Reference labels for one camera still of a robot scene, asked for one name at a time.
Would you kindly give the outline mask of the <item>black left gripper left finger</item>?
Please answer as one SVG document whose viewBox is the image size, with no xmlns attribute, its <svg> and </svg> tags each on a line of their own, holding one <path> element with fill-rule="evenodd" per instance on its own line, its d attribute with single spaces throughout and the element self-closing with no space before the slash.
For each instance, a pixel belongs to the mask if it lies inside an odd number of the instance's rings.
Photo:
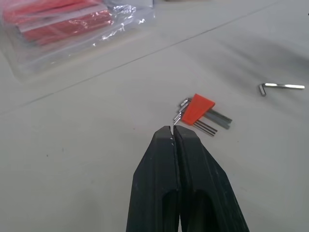
<svg viewBox="0 0 309 232">
<path fill-rule="evenodd" d="M 126 232 L 178 232 L 180 191 L 176 143 L 163 126 L 133 174 Z"/>
</svg>

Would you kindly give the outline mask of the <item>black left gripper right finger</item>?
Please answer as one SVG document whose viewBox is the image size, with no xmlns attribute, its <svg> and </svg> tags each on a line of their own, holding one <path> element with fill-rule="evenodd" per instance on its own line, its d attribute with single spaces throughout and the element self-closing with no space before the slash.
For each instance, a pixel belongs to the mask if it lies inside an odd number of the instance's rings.
<svg viewBox="0 0 309 232">
<path fill-rule="evenodd" d="M 250 232 L 230 181 L 197 134 L 174 126 L 182 232 Z"/>
</svg>

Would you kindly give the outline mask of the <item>hex key set red holder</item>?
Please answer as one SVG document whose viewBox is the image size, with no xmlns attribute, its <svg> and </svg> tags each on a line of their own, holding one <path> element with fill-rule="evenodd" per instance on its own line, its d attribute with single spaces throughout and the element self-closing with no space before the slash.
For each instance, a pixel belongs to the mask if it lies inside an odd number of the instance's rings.
<svg viewBox="0 0 309 232">
<path fill-rule="evenodd" d="M 174 118 L 174 121 L 176 121 L 178 118 L 181 117 L 181 113 L 184 113 L 186 108 L 189 106 L 191 102 L 189 103 L 186 103 L 183 107 L 179 108 L 179 113 L 177 114 L 177 117 Z M 213 123 L 217 124 L 218 126 L 221 126 L 222 128 L 228 130 L 230 128 L 230 124 L 227 124 L 225 123 L 223 120 L 215 117 L 215 116 L 209 116 L 208 118 L 207 117 L 204 117 L 210 121 L 212 121 Z"/>
</svg>

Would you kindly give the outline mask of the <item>large grey hex key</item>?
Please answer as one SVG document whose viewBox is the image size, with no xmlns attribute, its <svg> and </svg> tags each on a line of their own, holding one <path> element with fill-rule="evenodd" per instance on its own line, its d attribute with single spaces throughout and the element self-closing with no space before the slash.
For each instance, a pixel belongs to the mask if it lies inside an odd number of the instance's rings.
<svg viewBox="0 0 309 232">
<path fill-rule="evenodd" d="M 192 99 L 192 98 L 186 98 L 186 99 L 184 99 L 183 102 L 181 102 L 181 103 L 179 104 L 179 107 L 180 107 L 180 108 L 183 107 L 186 103 L 189 103 L 189 102 L 191 101 L 191 99 Z M 215 110 L 213 110 L 213 109 L 210 109 L 208 112 L 206 112 L 206 113 L 204 114 L 204 117 L 207 117 L 207 118 L 208 118 L 209 116 L 215 116 L 215 117 L 217 117 L 217 118 L 223 120 L 223 121 L 224 121 L 225 123 L 227 123 L 227 124 L 230 124 L 230 123 L 232 122 L 232 119 L 228 118 L 227 116 L 222 115 L 221 113 L 219 113 L 219 112 L 217 112 L 217 111 L 215 111 Z"/>
</svg>

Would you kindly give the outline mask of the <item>red plastic hex key holder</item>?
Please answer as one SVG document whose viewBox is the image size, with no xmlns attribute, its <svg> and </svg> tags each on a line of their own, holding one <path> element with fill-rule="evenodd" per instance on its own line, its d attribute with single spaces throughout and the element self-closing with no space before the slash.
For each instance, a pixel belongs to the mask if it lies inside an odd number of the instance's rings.
<svg viewBox="0 0 309 232">
<path fill-rule="evenodd" d="M 193 125 L 214 106 L 215 102 L 212 100 L 209 100 L 199 94 L 195 94 L 184 112 L 182 122 L 187 125 Z"/>
</svg>

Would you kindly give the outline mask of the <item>silver hex key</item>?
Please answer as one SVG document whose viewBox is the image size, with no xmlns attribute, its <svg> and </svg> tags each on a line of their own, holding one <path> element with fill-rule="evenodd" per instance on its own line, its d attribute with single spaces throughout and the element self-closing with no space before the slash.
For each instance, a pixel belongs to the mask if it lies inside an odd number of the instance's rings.
<svg viewBox="0 0 309 232">
<path fill-rule="evenodd" d="M 258 89 L 260 91 L 261 96 L 263 96 L 263 97 L 265 97 L 267 95 L 265 88 L 304 90 L 305 86 L 303 86 L 303 85 L 291 85 L 291 84 L 262 83 L 258 86 Z"/>
</svg>

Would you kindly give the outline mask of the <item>clear plastic bag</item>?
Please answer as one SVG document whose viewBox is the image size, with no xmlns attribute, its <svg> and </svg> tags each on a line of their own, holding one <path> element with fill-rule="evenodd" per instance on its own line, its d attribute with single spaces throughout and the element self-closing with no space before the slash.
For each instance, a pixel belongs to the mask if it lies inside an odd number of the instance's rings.
<svg viewBox="0 0 309 232">
<path fill-rule="evenodd" d="M 18 25 L 5 23 L 0 12 L 0 52 L 6 58 L 14 77 L 20 82 L 32 80 L 76 55 L 147 25 L 155 16 L 155 0 L 102 1 L 102 6 L 47 16 Z M 104 10 L 112 15 L 113 23 L 82 35 L 46 45 L 29 42 L 22 35 L 22 32 L 31 29 Z"/>
</svg>

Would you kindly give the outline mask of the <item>red pack in bag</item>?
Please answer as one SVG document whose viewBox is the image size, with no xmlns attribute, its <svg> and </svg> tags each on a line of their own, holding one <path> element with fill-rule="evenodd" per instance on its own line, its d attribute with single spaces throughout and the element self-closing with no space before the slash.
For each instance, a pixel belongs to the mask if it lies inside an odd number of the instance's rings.
<svg viewBox="0 0 309 232">
<path fill-rule="evenodd" d="M 31 29 L 22 32 L 22 35 L 29 42 L 46 45 L 88 33 L 112 23 L 112 15 L 108 10 L 104 10 Z"/>
<path fill-rule="evenodd" d="M 18 25 L 102 5 L 102 0 L 0 0 L 0 12 L 5 23 Z"/>
</svg>

